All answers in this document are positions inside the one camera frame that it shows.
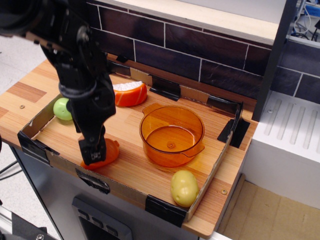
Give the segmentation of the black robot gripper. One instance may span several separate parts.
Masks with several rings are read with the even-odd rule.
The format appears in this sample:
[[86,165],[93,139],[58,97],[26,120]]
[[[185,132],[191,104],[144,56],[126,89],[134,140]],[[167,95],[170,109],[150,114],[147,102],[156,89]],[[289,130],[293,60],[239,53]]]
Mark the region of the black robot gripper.
[[78,142],[86,166],[103,162],[107,156],[104,122],[116,113],[115,93],[108,74],[99,75],[92,84],[76,89],[71,81],[59,83],[60,93],[69,99],[70,111],[77,133],[84,139]]

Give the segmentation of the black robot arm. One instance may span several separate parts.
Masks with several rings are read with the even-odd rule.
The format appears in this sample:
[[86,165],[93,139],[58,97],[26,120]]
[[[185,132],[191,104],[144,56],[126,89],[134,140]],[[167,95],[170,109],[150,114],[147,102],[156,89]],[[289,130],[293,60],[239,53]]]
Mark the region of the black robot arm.
[[3,0],[0,33],[40,45],[55,68],[59,91],[68,99],[86,165],[107,158],[105,121],[116,112],[106,56],[87,19],[65,0]]

